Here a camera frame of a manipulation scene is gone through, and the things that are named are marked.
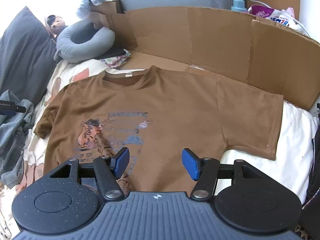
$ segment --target cardboard flap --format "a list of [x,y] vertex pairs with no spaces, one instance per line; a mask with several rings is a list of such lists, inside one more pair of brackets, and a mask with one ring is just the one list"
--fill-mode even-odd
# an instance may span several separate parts
[[154,7],[126,13],[138,52],[191,64],[186,7]]
[[192,64],[246,82],[252,15],[212,8],[188,8]]
[[309,109],[320,91],[320,46],[303,35],[252,21],[248,84]]

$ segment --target dark gray pillow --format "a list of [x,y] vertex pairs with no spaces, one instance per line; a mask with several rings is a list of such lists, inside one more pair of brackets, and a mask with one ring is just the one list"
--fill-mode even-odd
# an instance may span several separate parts
[[44,25],[23,8],[0,39],[0,95],[10,89],[34,106],[41,100],[57,64],[56,44]]

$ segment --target neckline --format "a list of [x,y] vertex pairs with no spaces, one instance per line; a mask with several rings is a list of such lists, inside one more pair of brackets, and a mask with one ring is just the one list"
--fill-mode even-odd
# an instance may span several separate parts
[[141,88],[145,84],[149,83],[154,78],[158,69],[159,69],[158,67],[153,65],[151,66],[150,69],[132,72],[132,76],[142,75],[142,77],[135,84],[131,86],[119,85],[112,82],[112,79],[115,79],[114,75],[125,77],[126,75],[125,73],[111,74],[104,70],[99,74],[99,81],[103,87],[113,89],[113,90],[136,90]]

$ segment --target t-shirt sleeve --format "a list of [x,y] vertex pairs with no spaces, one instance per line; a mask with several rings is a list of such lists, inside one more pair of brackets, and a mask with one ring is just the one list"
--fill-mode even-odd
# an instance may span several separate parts
[[227,149],[244,150],[275,160],[283,96],[221,77],[217,101]]
[[44,110],[44,113],[38,121],[34,133],[44,139],[47,134],[51,132],[54,120],[58,114],[60,104],[62,102],[64,93],[68,86],[65,86],[60,92],[54,97],[51,103]]

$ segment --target travel pillow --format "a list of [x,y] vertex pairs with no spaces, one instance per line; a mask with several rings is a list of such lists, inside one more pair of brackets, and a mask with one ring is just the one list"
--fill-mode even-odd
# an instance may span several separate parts
[[83,20],[65,28],[57,38],[54,54],[68,62],[79,63],[97,57],[109,50],[115,41],[115,33],[109,28],[95,30],[93,23]]

